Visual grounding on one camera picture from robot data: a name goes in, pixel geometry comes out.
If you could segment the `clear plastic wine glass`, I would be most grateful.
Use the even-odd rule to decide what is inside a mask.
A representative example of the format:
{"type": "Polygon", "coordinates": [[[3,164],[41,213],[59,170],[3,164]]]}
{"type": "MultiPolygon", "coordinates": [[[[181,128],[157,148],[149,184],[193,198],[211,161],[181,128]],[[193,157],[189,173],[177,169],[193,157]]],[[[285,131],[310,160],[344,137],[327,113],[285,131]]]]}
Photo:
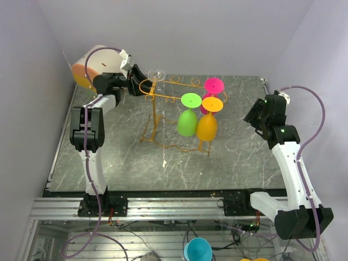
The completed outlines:
{"type": "Polygon", "coordinates": [[[252,152],[256,147],[257,142],[250,138],[231,138],[225,142],[225,148],[230,152],[252,152]]]}
{"type": "Polygon", "coordinates": [[[150,94],[153,94],[157,91],[163,91],[165,77],[166,73],[162,69],[151,69],[147,73],[147,79],[150,83],[150,94]]]}

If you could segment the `orange plastic wine glass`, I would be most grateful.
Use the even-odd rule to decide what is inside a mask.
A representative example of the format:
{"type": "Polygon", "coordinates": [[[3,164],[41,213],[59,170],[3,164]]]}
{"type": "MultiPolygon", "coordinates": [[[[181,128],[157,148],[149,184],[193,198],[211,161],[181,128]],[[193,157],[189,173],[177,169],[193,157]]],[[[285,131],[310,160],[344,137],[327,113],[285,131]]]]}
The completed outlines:
{"type": "Polygon", "coordinates": [[[196,130],[196,136],[202,140],[210,142],[215,139],[218,123],[213,113],[217,113],[223,109],[223,102],[217,97],[206,97],[202,101],[203,108],[207,111],[199,121],[196,130]]]}

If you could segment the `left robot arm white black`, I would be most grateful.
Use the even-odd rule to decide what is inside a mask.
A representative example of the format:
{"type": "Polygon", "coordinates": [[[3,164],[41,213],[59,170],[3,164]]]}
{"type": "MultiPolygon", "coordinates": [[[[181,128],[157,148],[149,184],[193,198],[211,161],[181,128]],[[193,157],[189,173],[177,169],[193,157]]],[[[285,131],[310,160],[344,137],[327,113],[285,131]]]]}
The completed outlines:
{"type": "Polygon", "coordinates": [[[97,97],[84,106],[71,110],[70,143],[78,151],[84,168],[86,189],[80,202],[78,216],[105,216],[120,210],[125,216],[127,201],[112,203],[103,174],[102,146],[105,141],[104,116],[121,101],[121,90],[132,96],[141,96],[139,84],[146,76],[134,65],[126,74],[104,72],[93,79],[97,97]]]}

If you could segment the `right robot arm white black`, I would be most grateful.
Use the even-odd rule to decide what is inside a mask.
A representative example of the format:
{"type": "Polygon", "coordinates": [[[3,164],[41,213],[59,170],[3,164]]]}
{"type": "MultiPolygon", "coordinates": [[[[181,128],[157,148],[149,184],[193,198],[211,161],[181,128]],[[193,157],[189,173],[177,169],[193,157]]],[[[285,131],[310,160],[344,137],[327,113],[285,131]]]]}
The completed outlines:
{"type": "Polygon", "coordinates": [[[257,99],[245,116],[277,160],[287,193],[282,202],[264,189],[246,189],[241,195],[224,198],[221,208],[225,216],[252,215],[258,211],[275,225],[283,239],[318,238],[333,220],[331,208],[322,205],[302,160],[302,147],[297,129],[286,124],[289,97],[281,92],[257,99]]]}

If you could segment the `pink plastic wine glass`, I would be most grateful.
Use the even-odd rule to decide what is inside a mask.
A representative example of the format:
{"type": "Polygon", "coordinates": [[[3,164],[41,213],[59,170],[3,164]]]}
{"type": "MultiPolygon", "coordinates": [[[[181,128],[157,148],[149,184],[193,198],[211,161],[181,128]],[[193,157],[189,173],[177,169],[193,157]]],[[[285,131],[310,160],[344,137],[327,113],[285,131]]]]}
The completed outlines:
{"type": "Polygon", "coordinates": [[[202,98],[200,110],[203,114],[215,114],[223,109],[223,101],[218,94],[224,91],[224,83],[219,78],[208,78],[204,83],[206,94],[202,98]]]}

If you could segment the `green plastic wine glass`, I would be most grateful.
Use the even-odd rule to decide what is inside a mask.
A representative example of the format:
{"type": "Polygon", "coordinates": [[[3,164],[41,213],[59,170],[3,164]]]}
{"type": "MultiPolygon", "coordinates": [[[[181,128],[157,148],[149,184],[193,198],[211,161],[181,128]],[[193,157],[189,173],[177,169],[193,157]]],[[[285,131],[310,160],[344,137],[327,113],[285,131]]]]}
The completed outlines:
{"type": "Polygon", "coordinates": [[[181,103],[187,110],[183,111],[178,119],[177,132],[182,136],[193,136],[198,125],[194,109],[202,104],[202,98],[193,92],[188,92],[181,97],[181,103]]]}

